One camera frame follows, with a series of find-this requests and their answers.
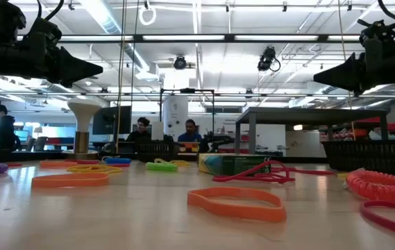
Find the plastic crate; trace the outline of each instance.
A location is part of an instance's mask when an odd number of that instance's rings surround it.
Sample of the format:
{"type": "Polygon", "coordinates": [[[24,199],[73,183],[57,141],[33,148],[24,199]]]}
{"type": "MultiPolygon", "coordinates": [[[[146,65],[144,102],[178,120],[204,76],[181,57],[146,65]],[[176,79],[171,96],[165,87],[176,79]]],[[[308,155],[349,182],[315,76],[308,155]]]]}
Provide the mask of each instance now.
{"type": "Polygon", "coordinates": [[[353,171],[363,167],[371,171],[395,174],[395,140],[322,144],[332,169],[353,171]]]}
{"type": "Polygon", "coordinates": [[[136,149],[141,162],[153,162],[156,158],[171,161],[177,156],[180,145],[175,142],[146,141],[137,142],[136,149]]]}

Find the wooden table surface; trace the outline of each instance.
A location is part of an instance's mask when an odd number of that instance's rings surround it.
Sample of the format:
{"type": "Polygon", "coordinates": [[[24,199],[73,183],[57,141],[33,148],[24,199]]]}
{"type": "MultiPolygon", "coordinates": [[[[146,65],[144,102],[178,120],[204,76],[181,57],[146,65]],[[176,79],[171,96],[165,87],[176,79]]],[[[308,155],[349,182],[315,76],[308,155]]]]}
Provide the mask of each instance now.
{"type": "MultiPolygon", "coordinates": [[[[215,183],[196,166],[163,173],[132,162],[109,186],[32,190],[34,176],[66,171],[24,164],[0,175],[0,249],[395,249],[395,233],[363,219],[362,200],[335,176],[294,174],[296,181],[284,185],[215,183]],[[188,191],[217,185],[273,192],[285,202],[287,221],[218,217],[187,206],[188,191]]],[[[375,210],[395,219],[395,210],[375,210]]]]}

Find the chair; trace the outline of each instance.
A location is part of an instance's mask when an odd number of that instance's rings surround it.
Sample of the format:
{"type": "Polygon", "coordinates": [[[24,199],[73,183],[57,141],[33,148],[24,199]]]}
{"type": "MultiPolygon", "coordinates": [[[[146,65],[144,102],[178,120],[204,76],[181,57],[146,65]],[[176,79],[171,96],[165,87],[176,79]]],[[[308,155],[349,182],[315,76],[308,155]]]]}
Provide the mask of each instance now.
{"type": "Polygon", "coordinates": [[[46,146],[47,136],[40,136],[35,141],[35,148],[34,151],[44,151],[44,146],[46,146]]]}
{"type": "Polygon", "coordinates": [[[32,151],[33,145],[35,144],[35,141],[36,141],[36,140],[37,140],[37,139],[35,139],[35,138],[29,139],[28,144],[27,144],[27,146],[26,146],[26,151],[27,151],[27,152],[31,152],[31,151],[32,151]]]}

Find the black crate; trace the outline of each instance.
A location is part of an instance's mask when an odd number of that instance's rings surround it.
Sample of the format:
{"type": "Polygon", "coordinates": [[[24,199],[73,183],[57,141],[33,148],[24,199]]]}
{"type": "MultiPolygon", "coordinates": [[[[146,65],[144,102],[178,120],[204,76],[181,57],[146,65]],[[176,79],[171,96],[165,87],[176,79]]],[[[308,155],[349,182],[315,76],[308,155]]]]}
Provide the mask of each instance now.
{"type": "Polygon", "coordinates": [[[171,161],[177,156],[179,147],[174,142],[165,141],[143,141],[136,143],[138,159],[144,163],[153,162],[156,158],[171,161]]]}
{"type": "Polygon", "coordinates": [[[366,170],[395,174],[395,140],[322,142],[328,164],[338,171],[366,170]]]}

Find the ceiling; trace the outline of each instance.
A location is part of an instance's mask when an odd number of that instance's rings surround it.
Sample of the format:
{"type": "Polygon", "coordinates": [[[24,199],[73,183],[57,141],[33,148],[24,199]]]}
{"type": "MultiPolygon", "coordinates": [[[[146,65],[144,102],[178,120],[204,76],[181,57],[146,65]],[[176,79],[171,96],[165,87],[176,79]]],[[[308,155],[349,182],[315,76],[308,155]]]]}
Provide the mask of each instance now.
{"type": "MultiPolygon", "coordinates": [[[[54,8],[56,0],[40,0],[43,7],[54,8]]],[[[143,1],[130,0],[103,0],[108,3],[111,14],[116,23],[123,23],[125,34],[322,34],[340,33],[337,0],[287,0],[287,11],[283,12],[283,1],[274,0],[230,0],[230,12],[226,12],[225,0],[150,0],[152,8],[156,9],[156,20],[151,25],[143,25],[138,17],[138,8],[144,8],[143,1]],[[193,6],[196,6],[196,17],[193,15],[193,6]]],[[[340,0],[347,7],[348,1],[340,0]]],[[[27,26],[19,34],[26,34],[37,16],[36,0],[10,0],[19,6],[27,19],[27,26]]],[[[386,24],[394,22],[387,17],[374,0],[353,0],[352,10],[341,10],[342,26],[345,34],[356,34],[362,26],[356,24],[361,17],[367,22],[384,19],[386,24]]],[[[387,7],[395,14],[395,0],[384,1],[387,7]]],[[[81,1],[73,0],[75,10],[68,8],[69,0],[65,1],[62,10],[51,22],[58,25],[64,35],[106,35],[99,23],[82,5],[81,1]]],[[[151,13],[143,14],[146,20],[151,13]]],[[[61,44],[73,56],[104,68],[104,72],[97,79],[85,79],[75,83],[75,91],[98,92],[102,88],[118,92],[119,83],[119,44],[61,44]]],[[[176,56],[184,56],[193,68],[198,64],[201,67],[201,84],[196,79],[195,69],[189,70],[190,87],[214,89],[217,92],[245,93],[246,89],[254,92],[313,94],[325,85],[312,81],[313,75],[344,61],[344,52],[341,44],[260,44],[260,43],[139,43],[133,45],[141,58],[147,63],[156,63],[160,73],[174,71],[171,62],[176,56]],[[282,67],[280,71],[270,74],[258,72],[258,59],[266,46],[274,46],[279,55],[282,67]]],[[[353,52],[361,53],[360,44],[345,44],[345,56],[353,52]]],[[[122,65],[123,92],[158,92],[160,84],[157,81],[140,81],[134,75],[138,73],[125,54],[122,65]]],[[[387,86],[375,93],[395,94],[395,86],[387,86]]],[[[331,94],[347,94],[345,90],[337,89],[331,94]]],[[[116,96],[99,97],[106,101],[117,100],[116,96]]],[[[136,101],[155,101],[157,97],[133,98],[136,101]]],[[[291,97],[270,97],[266,100],[249,100],[254,105],[273,106],[272,103],[288,103],[291,97]]],[[[233,105],[243,105],[244,97],[217,98],[218,101],[233,101],[233,105]]],[[[368,104],[384,99],[354,99],[357,105],[365,107],[368,104]]],[[[310,107],[342,107],[345,100],[319,100],[310,101],[310,107]]]]}

